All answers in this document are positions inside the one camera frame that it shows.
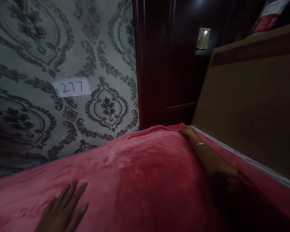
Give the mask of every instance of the handwritten number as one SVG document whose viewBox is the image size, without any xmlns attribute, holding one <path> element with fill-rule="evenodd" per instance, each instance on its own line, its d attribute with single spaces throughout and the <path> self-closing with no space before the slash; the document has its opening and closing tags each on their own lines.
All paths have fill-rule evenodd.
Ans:
<svg viewBox="0 0 290 232">
<path fill-rule="evenodd" d="M 82 82 L 75 82 L 75 83 L 81 83 L 81 92 L 83 92 Z"/>
<path fill-rule="evenodd" d="M 68 92 L 69 90 L 65 90 L 65 88 L 66 88 L 66 86 L 65 86 L 65 84 L 63 84 L 64 85 L 64 90 L 63 90 L 63 92 Z"/>
<path fill-rule="evenodd" d="M 68 84 L 72 84 L 73 91 L 75 92 L 75 90 L 74 90 L 74 86 L 73 86 L 73 82 L 68 82 Z"/>
</svg>

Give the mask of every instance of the wooden door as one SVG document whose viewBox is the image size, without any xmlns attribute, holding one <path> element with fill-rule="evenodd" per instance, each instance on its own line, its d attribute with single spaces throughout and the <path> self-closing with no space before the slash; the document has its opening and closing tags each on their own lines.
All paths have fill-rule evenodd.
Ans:
<svg viewBox="0 0 290 232">
<path fill-rule="evenodd" d="M 213 49 L 245 38 L 265 1 L 133 0 L 141 130 L 191 123 Z"/>
</svg>

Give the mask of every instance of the silver bangle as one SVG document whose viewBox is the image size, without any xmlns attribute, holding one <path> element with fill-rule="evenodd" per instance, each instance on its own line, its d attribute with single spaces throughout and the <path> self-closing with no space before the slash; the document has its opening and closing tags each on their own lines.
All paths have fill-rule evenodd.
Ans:
<svg viewBox="0 0 290 232">
<path fill-rule="evenodd" d="M 200 146 L 200 145 L 208 145 L 208 144 L 207 143 L 198 143 L 198 144 L 194 145 L 193 150 L 196 150 L 196 147 Z"/>
</svg>

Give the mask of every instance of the cardboard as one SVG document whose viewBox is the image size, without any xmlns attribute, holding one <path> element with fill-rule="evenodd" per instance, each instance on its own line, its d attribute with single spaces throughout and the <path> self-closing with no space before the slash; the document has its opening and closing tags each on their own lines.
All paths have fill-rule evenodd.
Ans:
<svg viewBox="0 0 290 232">
<path fill-rule="evenodd" d="M 192 125 L 290 179 L 290 25 L 213 51 Z"/>
</svg>

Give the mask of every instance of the pink blanket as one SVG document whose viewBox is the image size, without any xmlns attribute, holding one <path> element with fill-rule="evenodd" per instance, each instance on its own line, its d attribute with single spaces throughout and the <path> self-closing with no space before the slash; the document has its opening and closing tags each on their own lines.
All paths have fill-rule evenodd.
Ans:
<svg viewBox="0 0 290 232">
<path fill-rule="evenodd" d="M 178 127 L 155 126 L 0 179 L 0 232 L 34 231 L 64 186 L 88 182 L 77 231 L 218 231 L 208 178 Z M 290 188 L 201 137 L 290 217 Z"/>
</svg>

